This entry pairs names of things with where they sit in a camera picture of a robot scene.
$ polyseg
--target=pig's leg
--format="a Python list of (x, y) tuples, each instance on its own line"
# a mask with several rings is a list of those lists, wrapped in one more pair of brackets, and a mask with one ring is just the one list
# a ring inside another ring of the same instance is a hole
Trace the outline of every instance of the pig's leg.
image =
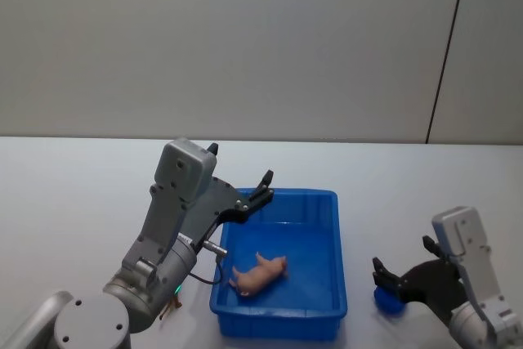
[(256, 260), (258, 262), (258, 265), (266, 265), (267, 263), (270, 263), (269, 260), (265, 259), (260, 253), (256, 253)]
[(236, 270), (236, 267), (232, 266), (232, 274), (235, 275), (235, 278), (238, 279), (239, 275), (242, 274)]
[[(239, 275), (241, 274), (239, 271), (236, 270), (236, 267), (232, 266), (232, 274), (235, 276), (236, 279), (238, 279)], [(229, 278), (229, 285), (232, 286), (234, 289), (236, 289), (236, 283), (232, 280), (232, 278)]]

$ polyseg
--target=pink toy pig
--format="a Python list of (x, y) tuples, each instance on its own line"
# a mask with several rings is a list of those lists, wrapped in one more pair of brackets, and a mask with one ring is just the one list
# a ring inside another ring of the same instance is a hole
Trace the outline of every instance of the pink toy pig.
[(256, 253), (257, 265), (246, 273), (240, 273), (233, 266), (232, 273), (236, 282), (229, 279), (229, 284), (240, 296), (253, 296), (274, 281), (279, 275), (288, 277), (287, 257), (275, 257), (269, 261)]

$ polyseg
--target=black cable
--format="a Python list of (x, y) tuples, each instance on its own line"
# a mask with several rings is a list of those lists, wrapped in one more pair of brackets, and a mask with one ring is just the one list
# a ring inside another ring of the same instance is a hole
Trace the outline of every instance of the black cable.
[(445, 48), (445, 56), (443, 57), (443, 65), (441, 66), (440, 79), (438, 80), (438, 88), (436, 89), (436, 97), (434, 98), (434, 105), (432, 106), (431, 119), (428, 123), (427, 138), (425, 139), (426, 144), (428, 144), (431, 139), (432, 124), (434, 123), (434, 116), (436, 115), (436, 106), (438, 104), (438, 100), (440, 99), (441, 84), (443, 83), (443, 75), (445, 73), (445, 67), (447, 66), (447, 58), (449, 57), (450, 43), (452, 41), (452, 35), (454, 34), (454, 26), (456, 25), (456, 18), (458, 16), (460, 1), (461, 0), (456, 0), (456, 4), (454, 6), (454, 14), (452, 15), (452, 23), (450, 24), (449, 39), (447, 40), (447, 47)]
[(221, 268), (221, 263), (220, 262), (216, 262), (216, 265), (218, 266), (218, 271), (220, 273), (220, 278), (216, 281), (208, 281), (202, 277), (198, 277), (196, 274), (193, 274), (193, 273), (189, 273), (189, 275), (195, 279), (197, 279), (198, 281), (200, 282), (203, 282), (204, 284), (207, 284), (207, 285), (216, 285), (216, 284), (220, 284), (221, 281), (223, 280), (223, 269)]

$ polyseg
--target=blue plastic bin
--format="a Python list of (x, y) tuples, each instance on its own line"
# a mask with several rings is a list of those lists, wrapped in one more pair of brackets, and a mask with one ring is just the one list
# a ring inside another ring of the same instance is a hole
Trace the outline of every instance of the blue plastic bin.
[[(223, 335), (336, 338), (347, 312), (336, 194), (277, 189), (273, 201), (246, 224), (224, 225), (221, 246), (229, 255), (223, 262), (223, 282), (212, 288), (210, 307)], [(242, 298), (228, 285), (231, 269), (254, 267), (256, 252), (266, 258), (287, 256), (288, 278)]]

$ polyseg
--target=cable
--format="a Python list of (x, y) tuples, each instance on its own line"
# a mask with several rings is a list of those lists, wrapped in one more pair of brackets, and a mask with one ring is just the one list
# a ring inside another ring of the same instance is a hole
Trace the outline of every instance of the cable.
[(216, 285), (216, 284), (220, 284), (221, 281), (223, 280), (223, 269), (221, 267), (221, 263), (219, 261), (216, 262), (216, 266), (218, 267), (218, 271), (220, 273), (220, 278), (216, 281), (208, 281), (202, 277), (198, 277), (196, 274), (193, 274), (193, 273), (189, 273), (189, 275), (191, 277), (193, 277), (194, 279), (197, 279), (198, 281), (200, 282), (203, 282), (204, 284), (207, 284), (207, 285)]

